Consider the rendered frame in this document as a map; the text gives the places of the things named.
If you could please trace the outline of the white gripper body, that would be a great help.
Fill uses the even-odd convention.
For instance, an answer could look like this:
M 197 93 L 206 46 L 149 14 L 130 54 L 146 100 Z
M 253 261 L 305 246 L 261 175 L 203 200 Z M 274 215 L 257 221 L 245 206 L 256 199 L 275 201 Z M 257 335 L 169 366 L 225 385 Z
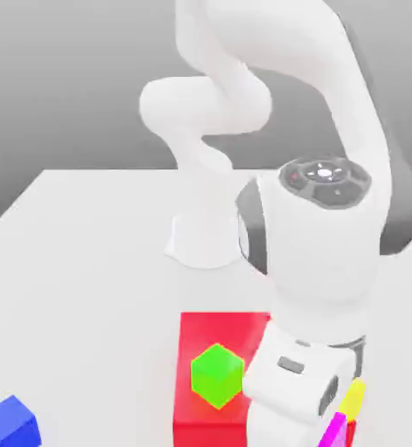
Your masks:
M 247 447 L 318 447 L 329 416 L 309 424 L 281 416 L 252 401 L 247 416 Z

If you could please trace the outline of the small magenta cube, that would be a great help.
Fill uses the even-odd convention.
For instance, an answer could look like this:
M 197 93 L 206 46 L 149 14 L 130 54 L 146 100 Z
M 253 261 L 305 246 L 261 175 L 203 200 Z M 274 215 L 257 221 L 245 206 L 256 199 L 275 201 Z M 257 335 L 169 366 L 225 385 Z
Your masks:
M 319 441 L 318 447 L 346 447 L 347 416 L 336 412 Z

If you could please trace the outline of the small yellow cube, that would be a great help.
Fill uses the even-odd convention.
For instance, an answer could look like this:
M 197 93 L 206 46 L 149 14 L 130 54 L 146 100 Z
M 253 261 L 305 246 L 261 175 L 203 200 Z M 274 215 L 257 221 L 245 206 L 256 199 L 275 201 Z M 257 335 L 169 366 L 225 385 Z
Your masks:
M 355 378 L 338 407 L 338 411 L 346 416 L 348 422 L 354 421 L 360 414 L 365 387 L 365 382 L 360 377 Z

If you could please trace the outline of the small green cube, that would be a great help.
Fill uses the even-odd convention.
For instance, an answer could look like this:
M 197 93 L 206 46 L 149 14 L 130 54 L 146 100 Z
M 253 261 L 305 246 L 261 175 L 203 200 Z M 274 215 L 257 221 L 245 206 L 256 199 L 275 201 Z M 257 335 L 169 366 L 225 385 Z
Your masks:
M 242 392 L 245 360 L 215 343 L 190 363 L 191 390 L 220 410 Z

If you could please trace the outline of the small blue cube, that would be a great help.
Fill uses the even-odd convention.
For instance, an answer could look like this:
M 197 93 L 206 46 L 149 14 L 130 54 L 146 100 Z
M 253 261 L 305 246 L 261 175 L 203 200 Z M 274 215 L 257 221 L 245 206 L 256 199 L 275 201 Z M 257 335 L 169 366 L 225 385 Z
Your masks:
M 40 447 L 35 415 L 14 395 L 0 402 L 0 447 Z

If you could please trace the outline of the large red box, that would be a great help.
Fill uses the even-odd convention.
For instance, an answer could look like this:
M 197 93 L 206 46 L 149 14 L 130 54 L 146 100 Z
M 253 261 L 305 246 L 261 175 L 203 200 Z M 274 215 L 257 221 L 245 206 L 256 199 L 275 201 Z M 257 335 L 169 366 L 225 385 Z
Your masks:
M 268 313 L 182 313 L 173 408 L 173 447 L 247 447 L 251 400 L 236 395 L 217 410 L 191 390 L 190 363 L 219 343 L 248 368 L 270 319 Z

